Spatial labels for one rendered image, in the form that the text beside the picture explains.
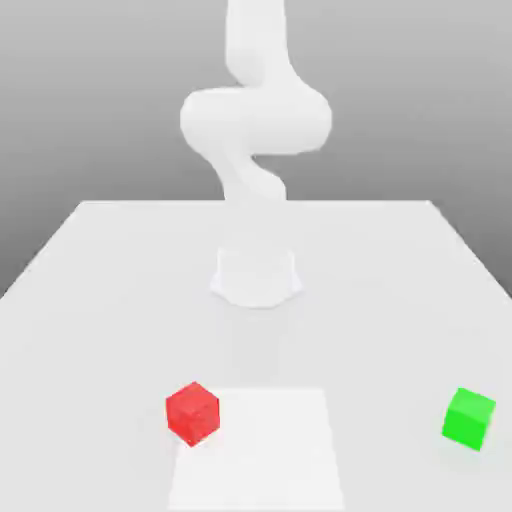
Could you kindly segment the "small red cube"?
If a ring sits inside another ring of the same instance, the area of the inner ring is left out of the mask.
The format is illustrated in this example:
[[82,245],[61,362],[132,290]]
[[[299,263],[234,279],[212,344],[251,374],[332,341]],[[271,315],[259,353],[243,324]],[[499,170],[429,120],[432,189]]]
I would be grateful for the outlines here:
[[220,401],[194,381],[166,398],[168,428],[194,447],[220,428]]

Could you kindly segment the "small green cube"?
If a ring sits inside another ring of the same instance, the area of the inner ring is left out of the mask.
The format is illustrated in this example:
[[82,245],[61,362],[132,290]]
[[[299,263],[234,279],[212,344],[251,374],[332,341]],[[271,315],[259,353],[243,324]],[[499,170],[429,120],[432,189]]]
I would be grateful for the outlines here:
[[467,448],[480,451],[495,407],[495,400],[459,387],[446,410],[442,435]]

